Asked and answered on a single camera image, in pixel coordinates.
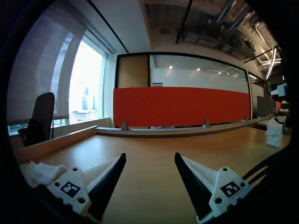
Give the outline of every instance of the wooden desk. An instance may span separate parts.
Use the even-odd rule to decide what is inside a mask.
[[[289,142],[284,136],[283,145]],[[214,170],[228,166],[240,176],[279,149],[253,128],[185,138],[142,139],[91,136],[47,157],[50,165],[82,170],[126,153],[127,163],[103,216],[107,223],[197,223],[174,163],[175,152]]]

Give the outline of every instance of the red partition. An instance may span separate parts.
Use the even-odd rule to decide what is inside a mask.
[[[120,126],[188,126],[250,117],[248,93],[190,87],[114,89],[113,119]]]

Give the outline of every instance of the ceiling light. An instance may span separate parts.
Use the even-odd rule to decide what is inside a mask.
[[[268,79],[270,74],[271,74],[271,71],[272,71],[272,68],[273,68],[273,65],[274,65],[274,61],[275,61],[275,56],[276,56],[276,48],[274,49],[274,52],[272,51],[271,65],[269,66],[269,69],[268,69],[268,72],[267,72],[267,75],[266,75],[266,79]]]
[[[267,62],[267,63],[265,63],[265,64],[262,64],[262,65],[270,65],[271,64],[271,62]]]
[[[254,78],[254,79],[256,79],[256,77],[254,77],[253,75],[249,75],[251,78]]]

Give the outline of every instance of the glass partition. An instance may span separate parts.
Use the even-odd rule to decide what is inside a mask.
[[[245,71],[219,62],[174,55],[150,56],[151,86],[198,87],[249,94]]]

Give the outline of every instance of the black office chair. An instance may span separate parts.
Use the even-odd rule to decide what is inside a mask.
[[[50,139],[54,101],[55,96],[53,93],[44,93],[36,99],[28,127],[18,130],[24,146],[30,146]]]

